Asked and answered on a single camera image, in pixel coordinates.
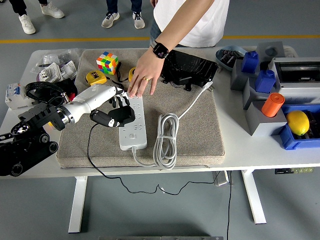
woman's arm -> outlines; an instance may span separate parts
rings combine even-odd
[[[171,51],[192,30],[213,3],[214,0],[186,0],[163,32],[156,38],[156,41],[162,43]],[[137,61],[134,75],[128,88],[130,97],[134,95],[137,97],[142,96],[148,83],[145,79],[152,79],[150,95],[154,93],[164,61],[164,59],[158,58],[153,53],[151,46],[148,48]]]

tape measure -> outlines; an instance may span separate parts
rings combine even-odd
[[[104,84],[107,82],[107,78],[105,74],[99,70],[94,70],[89,72],[85,76],[85,81],[90,84],[90,86],[94,84]]]
[[[131,82],[131,79],[132,79],[132,77],[133,77],[133,75],[134,75],[134,73],[135,73],[135,69],[136,69],[136,67],[133,67],[133,68],[131,68],[131,70],[129,71],[129,77],[128,77],[129,82]]]

white t-shirt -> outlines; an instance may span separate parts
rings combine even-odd
[[[161,32],[186,0],[159,0],[153,10]],[[215,0],[194,28],[179,44],[186,47],[213,47],[224,35],[230,0]]]

white cable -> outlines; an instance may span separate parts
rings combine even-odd
[[[140,162],[137,158],[137,155],[136,155],[136,146],[133,146],[132,147],[132,153],[133,153],[133,158],[135,160],[135,162],[137,164],[139,164],[141,167],[145,167],[145,168],[150,168],[150,167],[156,167],[157,165],[155,163],[152,163],[152,164],[144,164],[142,162]]]
[[[155,145],[153,148],[153,160],[155,163],[144,164],[140,162],[136,155],[136,147],[132,147],[133,158],[137,164],[142,167],[160,167],[164,170],[171,170],[174,168],[177,162],[177,133],[179,129],[179,120],[191,109],[195,104],[201,94],[207,90],[211,85],[212,81],[207,82],[199,95],[195,98],[193,103],[185,110],[180,117],[174,113],[168,113],[164,116],[160,115],[158,118],[158,130]],[[170,135],[164,135],[165,124],[168,123],[170,126],[169,133]],[[163,150],[163,144],[167,144],[165,151]]]

yellow lemon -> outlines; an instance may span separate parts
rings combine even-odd
[[[289,112],[286,115],[286,120],[291,132],[298,136],[304,135],[309,130],[309,119],[303,111]]]

